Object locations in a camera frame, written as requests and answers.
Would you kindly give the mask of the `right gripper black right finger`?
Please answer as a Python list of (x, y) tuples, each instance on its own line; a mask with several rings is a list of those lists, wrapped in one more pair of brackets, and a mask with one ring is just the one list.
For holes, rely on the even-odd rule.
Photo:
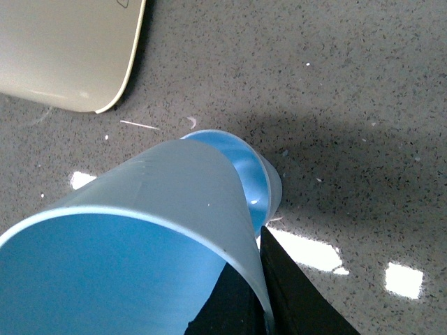
[(358, 333), (266, 227), (261, 228), (260, 256), (278, 334)]

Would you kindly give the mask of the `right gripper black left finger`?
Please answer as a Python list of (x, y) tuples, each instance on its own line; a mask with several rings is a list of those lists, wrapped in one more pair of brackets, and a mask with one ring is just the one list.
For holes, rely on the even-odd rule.
[(266, 334), (263, 308), (243, 277), (226, 264), (198, 315), (185, 334)]

